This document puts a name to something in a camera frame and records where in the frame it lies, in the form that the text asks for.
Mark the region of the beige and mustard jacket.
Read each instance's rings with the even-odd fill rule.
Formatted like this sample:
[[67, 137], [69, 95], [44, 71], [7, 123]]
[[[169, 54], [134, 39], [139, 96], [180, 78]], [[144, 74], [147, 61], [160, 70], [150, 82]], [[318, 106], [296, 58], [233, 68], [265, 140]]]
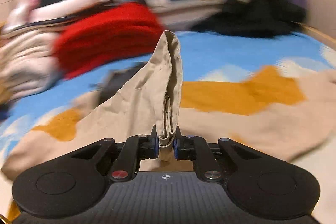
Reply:
[[2, 173], [20, 173], [103, 138], [124, 142], [149, 134], [156, 125], [159, 157], [144, 171], [188, 170], [173, 157], [173, 137], [197, 135], [215, 143], [228, 137], [291, 161], [326, 141], [335, 131], [335, 68], [300, 77], [283, 76], [265, 65], [237, 83], [184, 81], [181, 43], [161, 43], [149, 63], [116, 94], [98, 102], [84, 93], [73, 108], [31, 129], [6, 158]]

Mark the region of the black clothes pile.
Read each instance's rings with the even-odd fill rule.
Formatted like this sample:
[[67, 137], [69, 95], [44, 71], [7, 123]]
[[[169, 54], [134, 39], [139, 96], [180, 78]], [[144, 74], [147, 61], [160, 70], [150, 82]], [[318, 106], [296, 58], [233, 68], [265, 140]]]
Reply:
[[226, 0], [218, 13], [196, 23], [191, 30], [273, 38], [299, 30], [306, 16], [307, 10], [291, 0]]

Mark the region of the blue white patterned bedsheet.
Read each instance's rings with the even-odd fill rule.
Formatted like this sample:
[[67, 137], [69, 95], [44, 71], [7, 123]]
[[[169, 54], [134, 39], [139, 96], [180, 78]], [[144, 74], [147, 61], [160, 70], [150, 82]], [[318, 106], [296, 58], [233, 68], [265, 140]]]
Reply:
[[[178, 32], [181, 41], [184, 81], [237, 83], [265, 65], [275, 66], [283, 76], [300, 77], [335, 68], [335, 51], [302, 33], [271, 39], [255, 39], [214, 33]], [[100, 83], [113, 69], [125, 69], [149, 55], [113, 61], [53, 88], [19, 100], [1, 124], [1, 160], [5, 160], [44, 115], [66, 110], [77, 96]]]

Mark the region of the red folded blanket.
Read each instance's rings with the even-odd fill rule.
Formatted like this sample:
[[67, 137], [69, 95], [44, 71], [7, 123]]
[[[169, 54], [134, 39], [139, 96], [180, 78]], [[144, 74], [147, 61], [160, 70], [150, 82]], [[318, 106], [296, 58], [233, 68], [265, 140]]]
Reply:
[[53, 46], [65, 79], [110, 61], [154, 51], [163, 32], [157, 17], [140, 3], [123, 3], [71, 24]]

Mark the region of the cream folded quilt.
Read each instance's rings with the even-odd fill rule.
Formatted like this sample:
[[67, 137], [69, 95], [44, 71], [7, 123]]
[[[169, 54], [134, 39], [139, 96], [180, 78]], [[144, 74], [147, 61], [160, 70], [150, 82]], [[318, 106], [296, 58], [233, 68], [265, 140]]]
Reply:
[[57, 32], [29, 31], [1, 47], [1, 80], [11, 101], [41, 93], [61, 76], [53, 47]]

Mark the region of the white folded blanket stack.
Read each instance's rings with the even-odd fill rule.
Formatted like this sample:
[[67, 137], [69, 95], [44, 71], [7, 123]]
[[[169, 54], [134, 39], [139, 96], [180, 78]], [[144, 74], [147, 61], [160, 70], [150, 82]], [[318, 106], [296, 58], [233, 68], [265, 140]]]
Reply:
[[75, 20], [78, 15], [96, 7], [112, 7], [123, 0], [63, 0], [41, 8], [33, 0], [23, 0], [12, 10], [1, 31], [2, 38], [11, 38], [27, 30], [56, 26]]

